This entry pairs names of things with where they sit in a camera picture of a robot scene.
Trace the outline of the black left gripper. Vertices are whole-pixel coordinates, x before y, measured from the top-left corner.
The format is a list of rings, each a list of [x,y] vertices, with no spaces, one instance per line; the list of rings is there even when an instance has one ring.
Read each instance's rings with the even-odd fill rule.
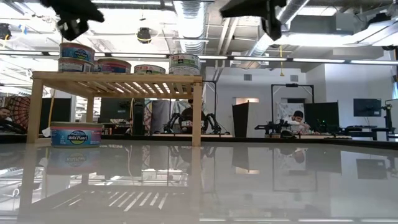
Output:
[[[40,0],[60,17],[57,29],[63,38],[73,41],[88,29],[88,21],[104,22],[104,15],[90,0]]]

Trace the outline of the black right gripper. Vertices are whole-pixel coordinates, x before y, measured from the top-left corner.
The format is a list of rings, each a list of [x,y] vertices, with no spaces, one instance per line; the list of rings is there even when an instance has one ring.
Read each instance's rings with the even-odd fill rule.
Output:
[[[277,19],[275,7],[284,7],[286,5],[286,0],[230,0],[219,12],[223,18],[260,17],[263,31],[272,40],[277,40],[282,36],[282,24]]]

